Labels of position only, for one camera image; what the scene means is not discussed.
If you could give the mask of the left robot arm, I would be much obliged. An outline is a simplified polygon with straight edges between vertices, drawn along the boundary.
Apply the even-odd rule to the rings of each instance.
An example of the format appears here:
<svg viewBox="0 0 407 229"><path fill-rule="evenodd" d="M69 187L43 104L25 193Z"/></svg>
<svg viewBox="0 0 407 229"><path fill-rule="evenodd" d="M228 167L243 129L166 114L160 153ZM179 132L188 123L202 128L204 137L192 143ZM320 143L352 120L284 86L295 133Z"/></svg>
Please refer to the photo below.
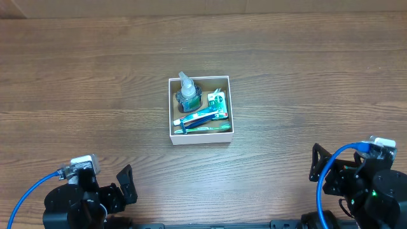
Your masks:
<svg viewBox="0 0 407 229"><path fill-rule="evenodd" d="M131 218L116 217L125 207L137 202L131 165L124 167L114 183L100 187L93 169L76 169L69 183L47 194L43 224L54 229L131 229Z"/></svg>

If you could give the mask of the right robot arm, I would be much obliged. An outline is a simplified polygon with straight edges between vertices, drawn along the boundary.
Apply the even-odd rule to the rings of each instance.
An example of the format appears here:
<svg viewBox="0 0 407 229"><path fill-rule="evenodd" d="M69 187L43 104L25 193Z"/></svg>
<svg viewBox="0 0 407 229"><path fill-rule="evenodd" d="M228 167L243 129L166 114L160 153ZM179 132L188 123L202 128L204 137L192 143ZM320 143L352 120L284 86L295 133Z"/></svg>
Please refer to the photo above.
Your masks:
<svg viewBox="0 0 407 229"><path fill-rule="evenodd" d="M406 228L406 174L392 169L394 141L350 143L330 154L312 148L309 180L317 184L317 210L301 217L299 228L344 228L322 207L322 194L339 196L344 213L359 228Z"/></svg>

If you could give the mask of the purple soap pump bottle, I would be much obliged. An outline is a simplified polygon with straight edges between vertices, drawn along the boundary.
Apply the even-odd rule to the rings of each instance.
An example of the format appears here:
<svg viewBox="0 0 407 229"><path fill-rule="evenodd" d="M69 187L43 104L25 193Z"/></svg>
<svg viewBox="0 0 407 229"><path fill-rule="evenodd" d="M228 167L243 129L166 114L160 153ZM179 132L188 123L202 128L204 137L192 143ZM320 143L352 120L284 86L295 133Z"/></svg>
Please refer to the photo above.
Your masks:
<svg viewBox="0 0 407 229"><path fill-rule="evenodd" d="M179 103L180 112L190 113L199 109L202 105L202 89L182 71L179 72L179 79L181 89L176 93L176 100Z"/></svg>

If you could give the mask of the green white toothbrush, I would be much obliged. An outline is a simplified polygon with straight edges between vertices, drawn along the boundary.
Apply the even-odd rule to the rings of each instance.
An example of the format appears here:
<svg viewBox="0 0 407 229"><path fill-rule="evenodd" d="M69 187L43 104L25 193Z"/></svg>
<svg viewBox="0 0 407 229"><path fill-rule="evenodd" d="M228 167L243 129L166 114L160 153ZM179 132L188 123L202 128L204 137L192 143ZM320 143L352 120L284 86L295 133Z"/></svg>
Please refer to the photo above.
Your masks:
<svg viewBox="0 0 407 229"><path fill-rule="evenodd" d="M213 131L213 130L229 130L231 129L231 124L230 123L222 123L218 127L197 127L197 128L186 128L185 130L180 129L180 130L175 130L175 134L189 134L191 132L205 132L205 131Z"/></svg>

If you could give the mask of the green white soap packet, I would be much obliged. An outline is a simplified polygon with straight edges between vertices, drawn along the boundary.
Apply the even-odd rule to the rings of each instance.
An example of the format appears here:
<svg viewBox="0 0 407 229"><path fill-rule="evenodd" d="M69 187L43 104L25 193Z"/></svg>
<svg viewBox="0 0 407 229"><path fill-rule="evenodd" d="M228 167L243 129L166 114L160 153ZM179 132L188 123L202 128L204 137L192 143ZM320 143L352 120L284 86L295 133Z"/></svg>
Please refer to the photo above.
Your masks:
<svg viewBox="0 0 407 229"><path fill-rule="evenodd" d="M221 88L217 88L212 93L209 93L207 99L209 106L215 106L218 110L218 114L215 114L213 120L224 120L228 118L226 94L221 91Z"/></svg>

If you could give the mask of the blue disposable razor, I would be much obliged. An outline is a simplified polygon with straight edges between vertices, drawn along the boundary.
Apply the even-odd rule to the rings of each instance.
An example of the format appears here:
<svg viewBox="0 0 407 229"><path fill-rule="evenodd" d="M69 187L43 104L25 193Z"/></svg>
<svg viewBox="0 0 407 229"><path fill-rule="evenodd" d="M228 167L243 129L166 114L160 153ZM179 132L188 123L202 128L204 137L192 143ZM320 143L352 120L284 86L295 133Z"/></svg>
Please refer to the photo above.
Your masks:
<svg viewBox="0 0 407 229"><path fill-rule="evenodd" d="M186 127L184 126L184 124L181 124L181 131L182 131L183 134L187 134L187 130L198 127L200 125L203 125L205 122L208 122L208 121L212 120L215 117L216 117L215 114L203 117L203 118L201 118L201 119L199 119L197 121L194 121L193 123L189 124Z"/></svg>

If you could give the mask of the teal toothpaste tube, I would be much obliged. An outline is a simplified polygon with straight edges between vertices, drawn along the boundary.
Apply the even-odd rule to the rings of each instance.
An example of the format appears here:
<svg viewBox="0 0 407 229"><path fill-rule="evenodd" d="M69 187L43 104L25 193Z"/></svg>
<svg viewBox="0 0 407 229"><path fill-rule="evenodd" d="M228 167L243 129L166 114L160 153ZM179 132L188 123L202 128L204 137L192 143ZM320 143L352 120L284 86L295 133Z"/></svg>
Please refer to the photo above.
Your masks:
<svg viewBox="0 0 407 229"><path fill-rule="evenodd" d="M178 126L181 123L185 124L185 123L195 121L195 120L199 120L201 118L204 118L204 117L207 117L207 116L210 116L210 115L215 115L215 114L218 114L218 113L219 113L219 111L218 111L217 108L212 107L212 106L207 107L207 108L204 108L204 109L201 109L201 110L197 111L196 113L191 113L191 114L183 116L183 117L181 117L179 119L174 120L173 125Z"/></svg>

